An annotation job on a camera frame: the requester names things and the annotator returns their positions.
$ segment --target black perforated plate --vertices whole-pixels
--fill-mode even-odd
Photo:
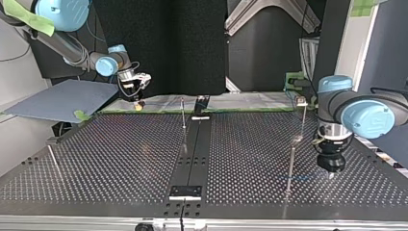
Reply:
[[[287,195],[291,143],[301,135],[299,116],[212,115],[200,217],[408,220],[408,179],[357,141],[344,154],[345,171],[328,179],[311,145],[316,126],[308,114],[303,140],[295,145]]]
[[[181,115],[102,115],[53,146],[55,160],[45,148],[3,177],[0,212],[162,216],[184,134]]]

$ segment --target green tape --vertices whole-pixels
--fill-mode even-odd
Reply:
[[[43,32],[45,35],[51,37],[54,34],[54,22],[46,17],[31,13],[15,0],[3,1],[4,12],[8,16],[15,17],[35,30]]]
[[[75,117],[78,118],[81,121],[87,121],[92,118],[92,116],[86,115],[83,111],[77,110],[74,112]]]
[[[193,110],[185,110],[185,114],[192,114]],[[105,110],[100,112],[99,114],[181,114],[180,110],[161,110],[161,111],[154,111],[154,110]]]
[[[375,5],[374,0],[354,0],[351,10],[352,17],[370,16],[372,7]]]
[[[304,78],[305,78],[305,75],[302,71],[286,73],[284,91],[285,90],[302,90],[302,87],[295,87],[293,84],[290,84],[289,81],[292,79],[303,80]]]

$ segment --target aluminum frame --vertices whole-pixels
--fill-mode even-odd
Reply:
[[[305,0],[242,0],[225,21],[225,29],[229,36],[234,36],[249,19],[266,7],[279,7],[302,25],[306,4]],[[320,20],[312,9],[308,8],[303,24],[303,28],[308,33],[314,32],[320,25]]]

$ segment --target small yellow object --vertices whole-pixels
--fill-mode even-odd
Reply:
[[[143,106],[140,105],[139,103],[138,103],[138,104],[135,104],[135,110],[136,110],[137,112],[140,112],[141,110],[143,110]]]

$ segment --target black bracket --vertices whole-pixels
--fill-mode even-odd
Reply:
[[[201,200],[201,186],[173,186],[170,191],[170,200]]]

